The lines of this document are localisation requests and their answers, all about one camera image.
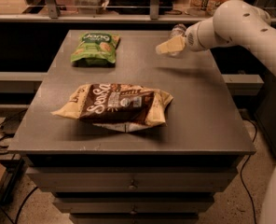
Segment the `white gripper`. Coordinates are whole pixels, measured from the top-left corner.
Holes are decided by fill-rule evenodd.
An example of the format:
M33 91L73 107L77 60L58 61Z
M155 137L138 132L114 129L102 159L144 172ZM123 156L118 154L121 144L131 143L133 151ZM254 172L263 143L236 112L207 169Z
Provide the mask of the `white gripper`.
M209 49L213 43L213 23L211 21L199 21L186 29L185 36L186 43L185 39L181 35L178 35L157 45L156 53L180 52L186 45L192 51Z

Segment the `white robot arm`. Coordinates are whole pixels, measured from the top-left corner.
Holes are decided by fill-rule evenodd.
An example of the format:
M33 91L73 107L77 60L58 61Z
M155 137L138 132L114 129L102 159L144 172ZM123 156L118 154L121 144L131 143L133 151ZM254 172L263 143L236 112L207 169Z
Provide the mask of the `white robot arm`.
M241 0L228 0L213 16L189 26L156 47L156 53L203 51L216 47L242 46L276 76L276 29L270 15ZM276 166L271 175L258 224L276 224Z

